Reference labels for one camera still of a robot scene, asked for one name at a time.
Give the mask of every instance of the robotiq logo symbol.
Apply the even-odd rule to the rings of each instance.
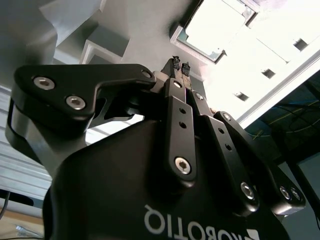
[[[254,229],[247,229],[247,233],[249,237],[247,236],[241,236],[236,235],[233,232],[228,232],[226,230],[220,229],[219,231],[216,231],[216,229],[213,226],[207,226],[202,227],[199,223],[196,221],[191,221],[187,225],[187,230],[183,229],[182,224],[182,218],[178,217],[177,221],[172,220],[172,216],[170,214],[166,215],[165,217],[157,210],[152,209],[149,205],[144,206],[147,209],[147,212],[144,215],[144,225],[146,229],[152,234],[160,235],[165,231],[165,228],[167,229],[166,233],[168,238],[174,238],[178,240],[260,240],[259,234],[257,230]],[[150,224],[150,217],[154,215],[160,220],[160,225],[157,224],[157,226],[151,226]],[[177,223],[178,231],[177,233],[173,233],[173,222]],[[193,229],[200,232],[200,235],[198,234],[195,238]]]

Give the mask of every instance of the light fixture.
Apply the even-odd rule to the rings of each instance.
[[[238,0],[203,0],[187,24],[172,29],[170,42],[206,64],[216,64],[225,46],[255,15]]]
[[[222,0],[203,1],[185,29],[187,43],[207,55],[220,53],[246,21],[242,15],[246,7],[232,2],[241,12]]]

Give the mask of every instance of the wooden surface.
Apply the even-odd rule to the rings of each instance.
[[[24,214],[6,211],[3,218],[0,220],[0,239],[16,238],[18,230],[16,226],[24,227],[25,229],[36,232],[38,234],[44,234],[43,220]]]

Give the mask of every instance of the black plastic part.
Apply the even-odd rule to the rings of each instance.
[[[224,111],[217,112],[213,117],[225,124],[241,160],[250,170],[250,176],[253,183],[256,184],[258,193],[272,211],[278,215],[288,215],[303,209],[306,199],[302,192],[274,162],[264,160],[259,148],[255,147],[252,138],[237,121]],[[290,199],[286,199],[280,187],[287,190],[294,188],[301,196],[301,200],[296,199],[290,191],[288,191]]]
[[[248,216],[259,208],[258,193],[251,183],[249,175],[243,165],[232,142],[226,126],[212,117],[207,101],[197,97],[197,92],[190,91],[189,98],[193,103],[193,111],[197,118],[197,125],[203,132],[203,139],[214,146],[214,153],[208,159],[209,169],[214,175],[220,175],[221,198],[228,202],[230,209],[239,216]],[[217,184],[215,178],[210,178],[211,184]],[[253,193],[252,199],[245,196],[241,184],[246,183]]]
[[[211,173],[205,163],[211,150],[199,139],[195,142],[198,178],[194,187],[182,195],[157,188],[165,180],[157,157],[159,127],[158,121],[137,123],[62,163],[50,189],[53,240],[167,240],[179,235],[223,240],[230,235],[229,239],[244,240],[250,239],[247,230],[256,231],[260,240],[289,240],[265,204],[246,218],[223,213],[230,206],[221,201],[224,193],[217,185],[208,181]],[[150,217],[147,207],[156,211]],[[163,224],[158,216],[163,217]],[[150,232],[145,221],[157,231]]]
[[[38,88],[33,79],[39,76],[50,78],[55,88]],[[139,64],[30,65],[20,67],[14,78],[11,98],[21,112],[66,138],[81,135],[89,127],[97,99],[106,98],[108,106],[123,89],[151,89],[156,83],[153,74]],[[68,106],[69,96],[81,97],[85,108]]]
[[[22,154],[26,155],[28,158],[35,160],[37,163],[41,164],[39,158],[32,150],[31,146],[27,142],[26,139],[24,139],[22,136],[18,135],[11,126],[11,120],[12,120],[12,113],[13,113],[14,103],[11,100],[10,106],[9,106],[9,112],[8,112],[8,118],[7,118],[7,124],[5,128],[5,137],[10,143],[10,145],[16,149],[17,151],[21,152]]]
[[[168,187],[171,191],[180,192],[192,187],[197,176],[194,122],[192,108],[189,105],[174,96],[169,96],[167,101],[164,161],[172,179]],[[191,168],[189,174],[183,174],[178,170],[175,164],[176,158],[184,158],[189,162]]]

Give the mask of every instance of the ceiling light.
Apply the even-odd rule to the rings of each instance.
[[[240,4],[239,11],[246,7]],[[220,52],[239,29],[245,24],[245,17],[222,0],[205,0],[185,29],[186,41],[206,53]]]

